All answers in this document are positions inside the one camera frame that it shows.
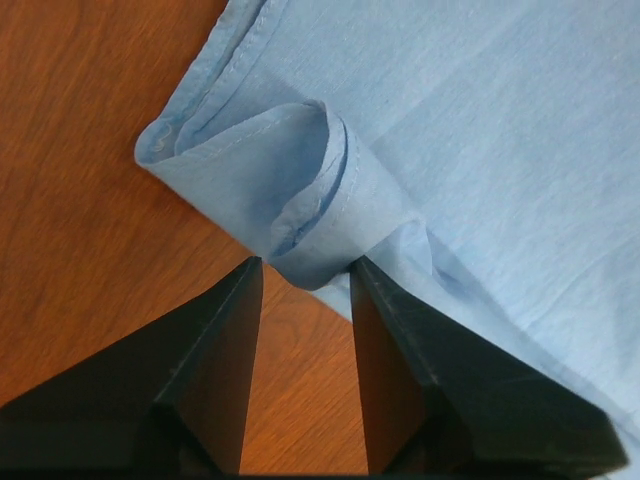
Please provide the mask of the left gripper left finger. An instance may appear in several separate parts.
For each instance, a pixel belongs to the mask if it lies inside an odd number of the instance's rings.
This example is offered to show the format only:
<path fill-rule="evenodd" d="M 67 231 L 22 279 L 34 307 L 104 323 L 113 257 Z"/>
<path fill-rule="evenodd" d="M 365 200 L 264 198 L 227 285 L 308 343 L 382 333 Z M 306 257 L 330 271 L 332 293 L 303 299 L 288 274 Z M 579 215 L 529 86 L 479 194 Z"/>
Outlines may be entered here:
<path fill-rule="evenodd" d="M 235 474 L 263 294 L 250 257 L 212 288 L 1 409 L 5 475 Z"/>

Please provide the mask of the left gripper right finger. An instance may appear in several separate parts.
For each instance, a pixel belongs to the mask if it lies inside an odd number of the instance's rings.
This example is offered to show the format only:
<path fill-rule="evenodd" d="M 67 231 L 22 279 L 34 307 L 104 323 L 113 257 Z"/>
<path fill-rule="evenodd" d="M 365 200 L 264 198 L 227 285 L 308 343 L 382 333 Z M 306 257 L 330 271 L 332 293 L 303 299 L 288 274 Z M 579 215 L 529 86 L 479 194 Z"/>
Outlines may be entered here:
<path fill-rule="evenodd" d="M 396 284 L 350 272 L 368 470 L 605 475 L 626 452 L 598 407 Z"/>

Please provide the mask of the light blue long sleeve shirt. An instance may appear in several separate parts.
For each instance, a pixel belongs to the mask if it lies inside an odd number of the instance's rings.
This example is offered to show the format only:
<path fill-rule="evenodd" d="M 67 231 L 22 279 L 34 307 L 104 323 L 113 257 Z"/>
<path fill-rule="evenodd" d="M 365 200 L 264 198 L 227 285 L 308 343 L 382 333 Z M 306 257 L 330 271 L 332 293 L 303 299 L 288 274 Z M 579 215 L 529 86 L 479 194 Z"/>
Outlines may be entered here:
<path fill-rule="evenodd" d="M 368 256 L 639 433 L 639 5 L 232 1 L 137 163 L 347 314 Z"/>

